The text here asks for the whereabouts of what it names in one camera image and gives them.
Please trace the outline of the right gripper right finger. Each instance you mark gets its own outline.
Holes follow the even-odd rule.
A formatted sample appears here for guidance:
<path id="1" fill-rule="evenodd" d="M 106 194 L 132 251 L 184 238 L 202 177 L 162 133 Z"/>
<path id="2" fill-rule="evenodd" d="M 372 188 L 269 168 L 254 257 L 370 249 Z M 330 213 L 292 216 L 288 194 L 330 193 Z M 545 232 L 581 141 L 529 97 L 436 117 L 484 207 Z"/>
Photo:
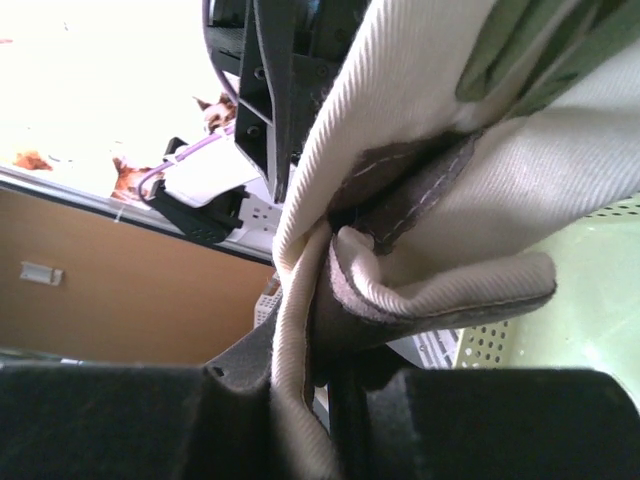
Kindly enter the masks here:
<path id="1" fill-rule="evenodd" d="M 635 479 L 639 414 L 585 369 L 421 369 L 390 349 L 329 376 L 350 479 Z"/>

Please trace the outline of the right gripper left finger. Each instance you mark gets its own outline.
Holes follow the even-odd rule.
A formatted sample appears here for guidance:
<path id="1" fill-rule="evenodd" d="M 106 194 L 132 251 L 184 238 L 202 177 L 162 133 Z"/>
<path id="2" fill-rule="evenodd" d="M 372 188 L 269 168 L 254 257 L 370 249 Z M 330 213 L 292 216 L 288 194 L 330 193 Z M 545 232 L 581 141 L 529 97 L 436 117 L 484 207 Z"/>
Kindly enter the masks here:
<path id="1" fill-rule="evenodd" d="M 271 479 L 273 320 L 196 366 L 6 359 L 5 479 Z"/>

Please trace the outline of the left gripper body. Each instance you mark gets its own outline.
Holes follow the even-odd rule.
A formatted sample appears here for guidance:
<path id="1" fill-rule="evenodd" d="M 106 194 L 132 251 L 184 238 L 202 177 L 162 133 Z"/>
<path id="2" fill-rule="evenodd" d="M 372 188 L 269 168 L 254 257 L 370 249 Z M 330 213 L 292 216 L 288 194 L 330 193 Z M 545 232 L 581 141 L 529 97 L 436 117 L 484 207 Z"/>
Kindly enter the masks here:
<path id="1" fill-rule="evenodd" d="M 237 78 L 243 53 L 246 4 L 207 3 L 207 50 L 213 65 Z M 344 62 L 362 22 L 366 1 L 294 1 L 297 5 L 293 44 L 291 130 L 308 130 Z"/>

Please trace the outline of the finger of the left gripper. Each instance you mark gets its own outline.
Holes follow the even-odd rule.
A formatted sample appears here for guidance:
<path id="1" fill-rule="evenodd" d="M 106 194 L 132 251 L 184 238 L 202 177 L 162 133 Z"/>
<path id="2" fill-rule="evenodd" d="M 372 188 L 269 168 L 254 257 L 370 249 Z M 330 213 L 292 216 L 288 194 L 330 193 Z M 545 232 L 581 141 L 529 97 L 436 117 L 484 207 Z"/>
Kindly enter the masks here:
<path id="1" fill-rule="evenodd" d="M 294 1 L 246 4 L 235 142 L 282 203 L 290 175 Z"/>

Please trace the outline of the white glove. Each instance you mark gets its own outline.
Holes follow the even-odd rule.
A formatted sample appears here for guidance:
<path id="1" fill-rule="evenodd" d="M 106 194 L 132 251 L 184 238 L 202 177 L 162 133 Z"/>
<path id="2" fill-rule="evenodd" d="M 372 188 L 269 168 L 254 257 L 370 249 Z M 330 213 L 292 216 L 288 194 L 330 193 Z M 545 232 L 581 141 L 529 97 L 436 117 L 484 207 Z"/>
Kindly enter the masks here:
<path id="1" fill-rule="evenodd" d="M 310 129 L 273 244 L 273 430 L 340 479 L 310 407 L 343 353 L 533 311 L 532 246 L 639 190 L 635 1 L 373 1 Z"/>

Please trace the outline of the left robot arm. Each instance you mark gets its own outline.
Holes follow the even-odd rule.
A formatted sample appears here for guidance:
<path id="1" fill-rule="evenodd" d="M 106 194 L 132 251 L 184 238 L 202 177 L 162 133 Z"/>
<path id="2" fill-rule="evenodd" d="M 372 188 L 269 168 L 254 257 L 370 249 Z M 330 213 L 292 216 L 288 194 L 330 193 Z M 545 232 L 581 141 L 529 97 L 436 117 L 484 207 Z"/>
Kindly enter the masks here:
<path id="1" fill-rule="evenodd" d="M 172 138 L 138 182 L 185 240 L 268 254 L 308 132 L 367 9 L 364 1 L 207 1 L 204 41 L 221 82 L 205 135 Z"/>

